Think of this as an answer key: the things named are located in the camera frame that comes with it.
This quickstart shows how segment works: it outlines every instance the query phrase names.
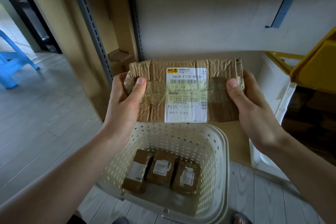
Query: hand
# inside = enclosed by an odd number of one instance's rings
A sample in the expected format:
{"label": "hand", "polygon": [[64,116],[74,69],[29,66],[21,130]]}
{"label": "hand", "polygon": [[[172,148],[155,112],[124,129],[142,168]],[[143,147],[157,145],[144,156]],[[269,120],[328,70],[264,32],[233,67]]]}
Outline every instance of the hand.
{"label": "hand", "polygon": [[132,93],[127,97],[124,91],[124,81],[127,73],[113,78],[110,101],[104,125],[98,134],[112,139],[117,150],[121,150],[128,142],[139,113],[139,103],[145,94],[146,78],[139,77]]}
{"label": "hand", "polygon": [[254,75],[243,71],[246,95],[236,79],[226,82],[226,89],[239,110],[239,121],[253,145],[266,154],[269,147],[281,144],[286,132],[276,120]]}

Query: forearm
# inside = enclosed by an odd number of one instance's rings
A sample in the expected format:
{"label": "forearm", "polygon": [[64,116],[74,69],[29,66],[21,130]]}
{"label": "forearm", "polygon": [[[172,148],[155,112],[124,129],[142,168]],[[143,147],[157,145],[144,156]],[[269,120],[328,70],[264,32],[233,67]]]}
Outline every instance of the forearm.
{"label": "forearm", "polygon": [[336,167],[285,134],[267,155],[326,223],[336,219]]}
{"label": "forearm", "polygon": [[38,178],[0,206],[6,223],[66,223],[116,154],[113,140],[102,135]]}

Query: white container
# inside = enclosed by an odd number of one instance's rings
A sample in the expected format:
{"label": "white container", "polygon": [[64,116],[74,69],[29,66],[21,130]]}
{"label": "white container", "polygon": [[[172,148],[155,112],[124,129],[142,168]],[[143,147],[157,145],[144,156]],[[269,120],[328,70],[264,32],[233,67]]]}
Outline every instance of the white container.
{"label": "white container", "polygon": [[[291,82],[290,76],[284,73],[266,54],[262,57],[262,61],[257,79],[258,85],[281,124],[297,84]],[[262,154],[251,140],[250,154],[252,167],[289,181],[279,167],[269,157]]]}
{"label": "white container", "polygon": [[[148,183],[146,192],[133,195],[121,188],[137,149],[163,149],[201,166],[198,193],[185,197]],[[96,183],[108,194],[128,200],[181,223],[221,223],[228,208],[229,148],[219,129],[204,123],[137,122],[130,140],[105,167]]]}

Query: person's left hand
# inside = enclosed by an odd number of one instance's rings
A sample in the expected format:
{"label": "person's left hand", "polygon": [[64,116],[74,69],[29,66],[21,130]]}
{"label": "person's left hand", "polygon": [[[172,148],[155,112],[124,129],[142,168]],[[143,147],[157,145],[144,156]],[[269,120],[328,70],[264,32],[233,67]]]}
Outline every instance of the person's left hand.
{"label": "person's left hand", "polygon": [[145,77],[139,77],[132,93],[127,96],[123,87],[126,75],[127,73],[122,73],[113,78],[104,125],[98,133],[112,140],[118,150],[125,146],[134,128],[139,113],[139,103],[145,94],[147,84]]}

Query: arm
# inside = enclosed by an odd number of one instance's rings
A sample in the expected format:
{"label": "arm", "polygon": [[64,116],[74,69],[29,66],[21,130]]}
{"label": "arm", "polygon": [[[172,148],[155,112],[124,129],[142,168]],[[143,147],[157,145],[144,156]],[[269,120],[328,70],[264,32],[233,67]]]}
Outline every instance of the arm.
{"label": "arm", "polygon": [[326,223],[336,219],[336,167],[286,133],[276,120],[253,74],[244,70],[246,95],[237,80],[226,88],[254,146],[284,172]]}
{"label": "arm", "polygon": [[105,122],[97,135],[1,205],[3,223],[66,223],[70,219],[103,168],[128,142],[137,120],[146,80],[139,78],[127,97],[125,77],[114,77]]}

